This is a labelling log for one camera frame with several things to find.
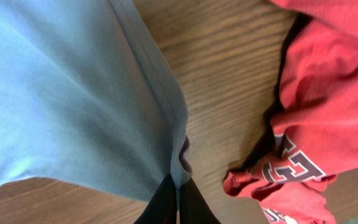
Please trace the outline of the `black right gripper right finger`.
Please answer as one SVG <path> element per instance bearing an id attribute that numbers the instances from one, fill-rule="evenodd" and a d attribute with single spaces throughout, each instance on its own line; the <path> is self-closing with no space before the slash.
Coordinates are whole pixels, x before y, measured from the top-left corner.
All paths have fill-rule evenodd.
<path id="1" fill-rule="evenodd" d="M 193 179 L 180 188 L 181 224 L 221 224 L 214 216 Z"/>

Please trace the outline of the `light blue t-shirt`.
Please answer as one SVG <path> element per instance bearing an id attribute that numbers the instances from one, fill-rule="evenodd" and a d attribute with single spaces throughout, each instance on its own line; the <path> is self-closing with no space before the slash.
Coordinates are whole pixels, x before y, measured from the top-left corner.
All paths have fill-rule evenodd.
<path id="1" fill-rule="evenodd" d="M 57 179 L 148 201 L 183 158 L 180 87 L 132 1 L 0 1 L 0 186 Z"/>

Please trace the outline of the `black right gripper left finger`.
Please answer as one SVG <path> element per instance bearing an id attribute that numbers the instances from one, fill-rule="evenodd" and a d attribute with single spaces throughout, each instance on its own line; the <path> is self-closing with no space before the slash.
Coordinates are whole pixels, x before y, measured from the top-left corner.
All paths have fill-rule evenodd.
<path id="1" fill-rule="evenodd" d="M 166 175 L 134 224 L 176 224 L 177 196 L 172 176 Z"/>

